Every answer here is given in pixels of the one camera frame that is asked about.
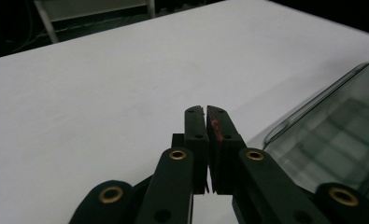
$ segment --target white table surface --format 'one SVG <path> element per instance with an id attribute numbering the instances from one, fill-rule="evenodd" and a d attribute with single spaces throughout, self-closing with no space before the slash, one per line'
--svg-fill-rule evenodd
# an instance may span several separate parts
<path id="1" fill-rule="evenodd" d="M 0 223 L 67 223 L 93 187 L 154 172 L 193 105 L 226 109 L 249 147 L 359 63 L 369 34 L 231 0 L 0 58 Z M 193 223 L 237 223 L 195 196 Z"/>

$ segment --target clear plastic container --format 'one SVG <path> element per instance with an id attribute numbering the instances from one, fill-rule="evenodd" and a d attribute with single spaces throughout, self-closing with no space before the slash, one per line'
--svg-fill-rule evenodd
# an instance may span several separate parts
<path id="1" fill-rule="evenodd" d="M 369 63 L 284 120 L 264 150 L 304 189 L 336 182 L 369 198 Z"/>

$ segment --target transparent plastic lid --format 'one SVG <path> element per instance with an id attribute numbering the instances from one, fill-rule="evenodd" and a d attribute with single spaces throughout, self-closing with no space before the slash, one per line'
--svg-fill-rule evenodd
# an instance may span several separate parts
<path id="1" fill-rule="evenodd" d="M 336 182 L 369 198 L 369 63 L 283 121 L 264 150 L 304 189 Z"/>

